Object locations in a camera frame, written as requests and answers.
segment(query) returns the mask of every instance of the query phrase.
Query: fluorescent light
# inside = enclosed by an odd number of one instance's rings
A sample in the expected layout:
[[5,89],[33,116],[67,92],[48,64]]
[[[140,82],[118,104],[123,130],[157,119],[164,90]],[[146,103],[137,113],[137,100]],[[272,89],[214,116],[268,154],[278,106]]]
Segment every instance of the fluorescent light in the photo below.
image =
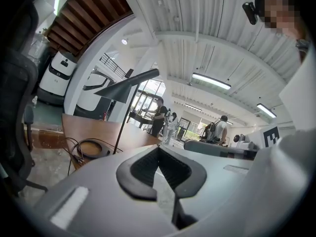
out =
[[271,112],[267,107],[265,107],[263,104],[257,104],[257,107],[264,111],[266,114],[268,114],[272,118],[276,118],[277,116]]
[[57,13],[58,13],[59,1],[60,1],[60,0],[55,0],[55,3],[54,3],[54,9],[55,9],[54,14],[55,14],[55,15],[57,15]]
[[224,83],[222,81],[219,81],[219,80],[216,80],[214,78],[207,77],[207,76],[204,76],[204,75],[201,75],[201,74],[198,74],[198,73],[193,73],[192,77],[195,78],[195,79],[199,79],[199,80],[202,80],[202,81],[214,84],[214,85],[222,87],[224,89],[230,89],[231,88],[231,86],[229,84],[227,84],[227,83]]
[[186,105],[186,107],[192,108],[192,109],[194,109],[194,110],[196,110],[196,111],[199,111],[199,112],[202,111],[201,109],[195,108],[195,107],[193,107],[193,106],[191,106],[191,105],[188,105],[188,104],[185,104],[185,105]]

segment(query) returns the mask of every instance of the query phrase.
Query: lamp shade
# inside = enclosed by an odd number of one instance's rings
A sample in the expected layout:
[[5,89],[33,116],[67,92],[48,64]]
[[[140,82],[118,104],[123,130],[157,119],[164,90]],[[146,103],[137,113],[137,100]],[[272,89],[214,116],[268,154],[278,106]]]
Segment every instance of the lamp shade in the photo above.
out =
[[159,76],[158,69],[152,69],[124,81],[117,82],[111,86],[95,92],[96,95],[126,103],[132,86],[138,85],[146,80]]

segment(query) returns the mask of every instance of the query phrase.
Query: wooden ceiling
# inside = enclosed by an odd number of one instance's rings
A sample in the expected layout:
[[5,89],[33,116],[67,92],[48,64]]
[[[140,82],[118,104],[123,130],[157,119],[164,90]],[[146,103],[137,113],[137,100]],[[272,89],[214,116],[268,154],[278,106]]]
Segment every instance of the wooden ceiling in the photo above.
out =
[[101,32],[130,14],[126,0],[67,0],[46,35],[54,52],[79,58]]

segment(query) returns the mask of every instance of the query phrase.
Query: man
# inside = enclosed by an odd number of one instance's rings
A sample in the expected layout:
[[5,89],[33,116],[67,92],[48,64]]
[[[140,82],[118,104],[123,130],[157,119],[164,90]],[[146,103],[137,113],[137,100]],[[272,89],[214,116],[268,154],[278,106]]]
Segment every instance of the man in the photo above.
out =
[[163,127],[164,116],[167,114],[167,108],[163,105],[162,98],[157,99],[157,105],[158,107],[155,111],[148,111],[148,109],[146,109],[149,113],[155,113],[151,135],[156,138],[158,138],[159,132]]
[[269,28],[275,28],[296,40],[301,61],[304,60],[310,42],[307,30],[294,0],[255,0],[255,13]]
[[227,116],[221,116],[221,119],[218,122],[215,122],[215,131],[210,138],[212,144],[225,144],[227,136],[227,120]]

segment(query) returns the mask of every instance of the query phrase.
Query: cable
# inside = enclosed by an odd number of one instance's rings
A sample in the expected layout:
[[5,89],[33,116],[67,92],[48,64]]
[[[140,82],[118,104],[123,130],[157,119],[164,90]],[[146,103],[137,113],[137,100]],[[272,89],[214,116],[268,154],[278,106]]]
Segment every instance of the cable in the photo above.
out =
[[100,140],[100,139],[96,139],[96,138],[89,138],[89,139],[84,139],[84,140],[99,140],[99,141],[102,141],[102,142],[104,142],[104,143],[106,143],[106,144],[112,146],[112,147],[115,147],[115,146],[113,146],[112,144],[110,144],[110,143],[108,143],[108,142],[106,142],[106,141],[103,141],[103,140]]
[[63,147],[63,149],[64,149],[67,153],[69,153],[69,154],[70,154],[70,157],[71,157],[71,156],[73,156],[73,151],[74,151],[74,149],[77,148],[77,152],[79,151],[79,152],[81,153],[81,159],[79,159],[79,163],[81,163],[80,161],[82,160],[82,161],[84,162],[84,164],[85,164],[85,161],[84,161],[84,157],[83,157],[83,151],[82,151],[82,149],[81,149],[81,144],[82,144],[84,141],[86,141],[86,140],[98,140],[98,141],[102,141],[103,143],[106,143],[106,144],[108,144],[108,145],[114,147],[112,144],[110,144],[110,143],[108,143],[108,142],[106,142],[106,141],[97,139],[97,138],[88,138],[88,139],[84,139],[84,140],[81,140],[81,141],[77,141],[76,139],[71,138],[71,137],[66,137],[65,140],[67,140],[67,139],[70,140],[70,141],[74,144],[74,146],[71,148],[70,152],[69,152],[68,150],[66,150],[64,147]]

